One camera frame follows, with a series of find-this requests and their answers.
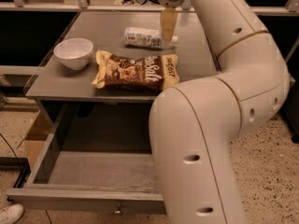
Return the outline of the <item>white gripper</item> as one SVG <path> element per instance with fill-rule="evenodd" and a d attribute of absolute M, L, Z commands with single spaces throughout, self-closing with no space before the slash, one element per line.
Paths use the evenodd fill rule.
<path fill-rule="evenodd" d="M 179 7 L 185 0 L 158 0 L 165 7 L 161 13 L 161 31 L 163 42 L 170 43 L 174 35 L 178 13 L 174 7 Z"/>

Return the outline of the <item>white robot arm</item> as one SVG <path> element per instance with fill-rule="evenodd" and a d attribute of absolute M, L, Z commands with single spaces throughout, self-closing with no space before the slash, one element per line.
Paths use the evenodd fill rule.
<path fill-rule="evenodd" d="M 245 0 L 190 1 L 221 72 L 181 82 L 151 107 L 165 210 L 170 224 L 247 224 L 228 146 L 279 111 L 290 86 L 287 65 Z"/>

